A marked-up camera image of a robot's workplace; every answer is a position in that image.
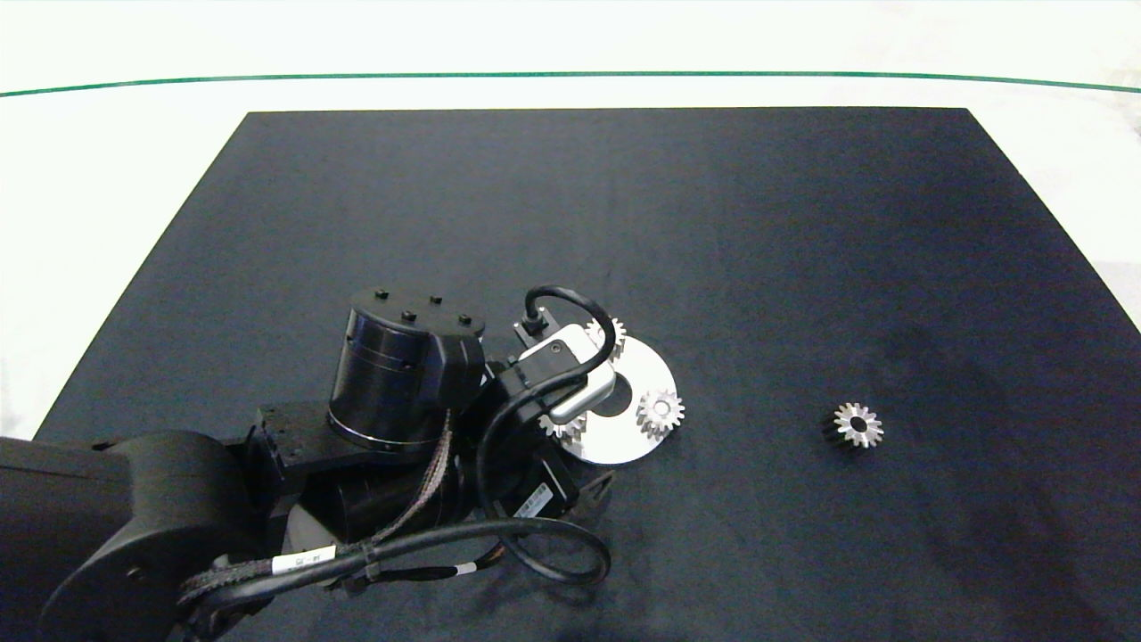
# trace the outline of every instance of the metal gear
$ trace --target metal gear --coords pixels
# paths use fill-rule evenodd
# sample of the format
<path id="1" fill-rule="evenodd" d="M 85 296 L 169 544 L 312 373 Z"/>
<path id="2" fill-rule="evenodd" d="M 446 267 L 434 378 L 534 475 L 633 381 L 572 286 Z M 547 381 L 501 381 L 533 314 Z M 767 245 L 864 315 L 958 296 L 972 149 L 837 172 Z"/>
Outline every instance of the metal gear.
<path id="1" fill-rule="evenodd" d="M 673 391 L 647 392 L 638 403 L 638 425 L 641 432 L 662 440 L 681 424 L 686 407 Z"/>
<path id="2" fill-rule="evenodd" d="M 622 325 L 622 320 L 610 317 L 614 320 L 614 334 L 616 336 L 614 342 L 614 352 L 610 353 L 610 363 L 615 363 L 622 357 L 622 349 L 625 348 L 626 343 L 626 327 Z M 602 327 L 598 325 L 598 320 L 594 318 L 590 319 L 586 324 L 586 336 L 590 341 L 594 342 L 594 346 L 602 348 L 602 342 L 606 340 L 606 334 L 602 333 Z"/>
<path id="3" fill-rule="evenodd" d="M 869 412 L 867 406 L 859 404 L 842 404 L 840 411 L 833 413 L 836 416 L 833 423 L 836 424 L 835 436 L 843 441 L 851 442 L 852 447 L 872 448 L 883 441 L 883 429 L 881 422 L 875 418 L 875 413 Z"/>
<path id="4" fill-rule="evenodd" d="M 553 437 L 561 441 L 576 441 L 586 432 L 586 415 L 578 415 L 566 424 L 556 424 L 550 417 L 543 415 L 539 418 L 539 428 L 543 429 L 547 437 Z"/>

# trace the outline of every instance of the black cable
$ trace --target black cable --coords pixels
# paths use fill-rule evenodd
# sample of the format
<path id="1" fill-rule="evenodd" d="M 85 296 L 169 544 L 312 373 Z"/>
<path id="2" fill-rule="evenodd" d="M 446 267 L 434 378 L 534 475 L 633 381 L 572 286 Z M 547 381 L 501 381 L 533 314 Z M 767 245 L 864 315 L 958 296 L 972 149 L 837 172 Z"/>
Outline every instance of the black cable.
<path id="1" fill-rule="evenodd" d="M 195 631 L 195 633 L 204 639 L 218 635 L 215 616 L 224 609 L 250 602 L 259 602 L 293 588 L 357 572 L 369 563 L 370 558 L 374 561 L 388 560 L 453 542 L 488 536 L 504 537 L 508 535 L 549 535 L 578 541 L 585 544 L 598 558 L 599 569 L 597 572 L 605 577 L 609 571 L 610 553 L 607 551 L 606 545 L 594 534 L 577 525 L 545 518 L 528 518 L 525 520 L 507 518 L 464 522 L 397 537 L 379 543 L 367 552 L 351 550 L 346 555 L 296 571 L 259 577 L 218 588 L 207 594 L 199 603 L 193 619 L 196 623 L 196 628 L 200 629 Z"/>
<path id="2" fill-rule="evenodd" d="M 610 315 L 602 309 L 602 306 L 574 290 L 563 287 L 560 285 L 539 285 L 527 291 L 527 295 L 524 298 L 524 307 L 527 311 L 526 319 L 532 320 L 532 323 L 540 319 L 535 300 L 544 295 L 567 300 L 589 311 L 590 315 L 597 320 L 599 327 L 602 328 L 605 339 L 602 341 L 602 347 L 597 353 L 594 353 L 593 357 L 565 373 L 555 375 L 553 377 L 540 382 L 528 390 L 517 393 L 515 397 L 505 401 L 492 417 L 491 422 L 487 423 L 487 428 L 484 430 L 484 434 L 479 440 L 479 446 L 476 448 L 476 493 L 479 498 L 480 509 L 483 509 L 484 513 L 488 517 L 507 517 L 502 509 L 492 501 L 491 493 L 487 489 L 486 474 L 487 455 L 491 450 L 491 444 L 494 441 L 497 431 L 503 425 L 503 422 L 523 406 L 531 404 L 560 388 L 576 383 L 582 377 L 585 377 L 588 373 L 598 368 L 605 364 L 607 359 L 609 359 L 610 353 L 614 351 L 614 346 L 617 343 L 614 323 L 610 320 Z M 568 571 L 566 569 L 552 567 L 527 552 L 527 550 L 519 544 L 518 538 L 515 536 L 501 537 L 500 542 L 502 542 L 503 545 L 507 546 L 507 548 L 520 562 L 523 562 L 524 566 L 548 579 L 563 584 L 597 584 L 606 578 L 606 572 L 599 574 L 598 568 L 588 571 Z"/>
<path id="3" fill-rule="evenodd" d="M 502 544 L 496 544 L 491 548 L 491 551 L 469 562 L 472 568 L 468 572 L 482 571 L 494 567 L 503 560 L 504 553 L 507 553 L 507 548 Z M 388 582 L 435 582 L 437 579 L 450 579 L 461 575 L 460 567 L 463 566 L 468 564 L 381 570 L 369 578 L 367 584 Z"/>

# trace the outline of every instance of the black cylindrical motor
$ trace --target black cylindrical motor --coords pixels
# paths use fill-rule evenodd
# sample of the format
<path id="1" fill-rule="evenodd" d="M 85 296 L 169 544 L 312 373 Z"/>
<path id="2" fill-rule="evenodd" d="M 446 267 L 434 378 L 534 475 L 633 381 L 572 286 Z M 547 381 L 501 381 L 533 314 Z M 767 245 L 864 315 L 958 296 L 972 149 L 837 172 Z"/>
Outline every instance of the black cylindrical motor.
<path id="1" fill-rule="evenodd" d="M 448 409 L 479 392 L 484 320 L 439 296 L 362 290 L 353 295 L 329 421 L 353 442 L 399 461 L 427 457 Z"/>

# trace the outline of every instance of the cable connector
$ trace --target cable connector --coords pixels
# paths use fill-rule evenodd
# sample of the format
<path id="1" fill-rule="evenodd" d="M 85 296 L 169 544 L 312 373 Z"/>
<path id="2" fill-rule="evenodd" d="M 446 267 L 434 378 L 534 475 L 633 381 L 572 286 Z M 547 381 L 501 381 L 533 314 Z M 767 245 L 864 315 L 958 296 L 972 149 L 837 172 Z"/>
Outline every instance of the cable connector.
<path id="1" fill-rule="evenodd" d="M 515 325 L 515 334 L 523 346 L 532 348 L 563 330 L 555 316 L 545 307 L 540 307 L 535 316 L 524 315 Z"/>

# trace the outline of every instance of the green line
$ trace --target green line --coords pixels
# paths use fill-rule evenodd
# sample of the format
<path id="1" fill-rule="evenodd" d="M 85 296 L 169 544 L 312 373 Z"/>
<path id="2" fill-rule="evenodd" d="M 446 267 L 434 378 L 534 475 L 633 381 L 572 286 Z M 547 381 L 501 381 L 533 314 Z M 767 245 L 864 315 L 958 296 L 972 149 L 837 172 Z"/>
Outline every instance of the green line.
<path id="1" fill-rule="evenodd" d="M 183 84 L 188 82 L 234 82 L 241 80 L 346 80 L 346 79 L 424 79 L 424 78 L 896 78 L 911 80 L 961 80 L 969 82 L 1003 82 L 1008 84 L 1034 84 L 1061 87 L 1065 89 L 1092 89 L 1095 91 L 1120 91 L 1141 94 L 1141 87 L 1122 84 L 1097 84 L 1092 82 L 1067 82 L 1063 80 L 1035 80 L 1029 78 L 1003 78 L 997 75 L 962 75 L 954 73 L 909 73 L 880 71 L 492 71 L 492 72 L 398 72 L 398 73 L 275 73 L 265 75 L 203 75 L 191 78 L 154 78 L 149 80 L 124 80 L 120 82 L 96 82 L 42 89 L 19 89 L 2 91 L 0 98 L 31 96 L 34 94 L 57 94 L 60 91 L 86 91 L 88 89 L 111 89 L 113 87 L 141 87 L 146 84 Z"/>

